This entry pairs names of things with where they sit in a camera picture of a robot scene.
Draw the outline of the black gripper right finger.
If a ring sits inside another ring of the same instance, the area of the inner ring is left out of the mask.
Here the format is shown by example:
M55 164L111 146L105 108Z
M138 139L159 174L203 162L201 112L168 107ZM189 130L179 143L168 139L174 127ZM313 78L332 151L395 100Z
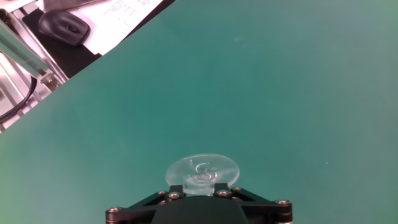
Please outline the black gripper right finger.
M229 188L226 183L215 184L214 197L227 200L233 205L232 214L247 223L292 223L290 200L271 201L241 187Z

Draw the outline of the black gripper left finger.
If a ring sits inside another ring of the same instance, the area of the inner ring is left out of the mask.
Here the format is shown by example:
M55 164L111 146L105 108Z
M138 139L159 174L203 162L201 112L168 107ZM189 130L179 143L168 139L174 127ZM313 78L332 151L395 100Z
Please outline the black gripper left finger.
M111 207L105 211L105 223L129 223L153 217L166 203L185 198L183 185L171 185L169 191L156 192L130 207Z

